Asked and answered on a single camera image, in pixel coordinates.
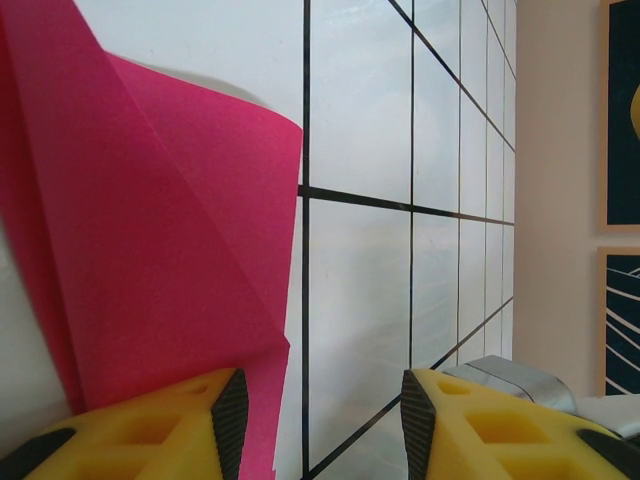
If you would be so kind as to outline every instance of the pink paper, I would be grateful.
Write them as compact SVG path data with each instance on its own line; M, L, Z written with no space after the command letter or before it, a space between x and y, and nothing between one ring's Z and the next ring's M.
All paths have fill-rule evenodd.
M242 366L241 478L270 478L300 129L105 54L71 0L0 8L21 102L1 97L0 208L68 395Z

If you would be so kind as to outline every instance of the dark blue artwork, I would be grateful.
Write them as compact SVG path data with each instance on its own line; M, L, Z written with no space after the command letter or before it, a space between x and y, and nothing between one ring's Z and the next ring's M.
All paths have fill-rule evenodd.
M640 86L640 0L609 6L607 224L640 225L640 140L631 102Z
M606 394L640 393L640 255L608 255L606 278Z

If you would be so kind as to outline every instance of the wooden frame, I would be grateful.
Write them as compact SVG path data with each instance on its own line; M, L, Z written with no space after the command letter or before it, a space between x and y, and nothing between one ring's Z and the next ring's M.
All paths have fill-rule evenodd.
M608 147L609 147L609 7L626 0L601 0L600 3L600 199L598 226L605 233L640 233L638 224L608 223Z
M607 349L607 257L629 255L640 257L640 247L598 248L598 334L597 334L597 395L605 394Z

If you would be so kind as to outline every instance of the folded paper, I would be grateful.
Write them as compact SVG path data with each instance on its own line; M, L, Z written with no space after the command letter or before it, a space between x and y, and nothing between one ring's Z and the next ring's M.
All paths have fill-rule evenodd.
M270 478L300 129L105 53L71 0L0 8L0 209L74 410L242 367Z

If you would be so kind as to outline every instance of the framed artwork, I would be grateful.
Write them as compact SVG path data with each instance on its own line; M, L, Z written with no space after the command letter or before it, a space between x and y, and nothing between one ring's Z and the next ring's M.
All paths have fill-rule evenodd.
M600 248L601 395L640 393L640 247Z
M600 229L640 232L640 0L602 0Z

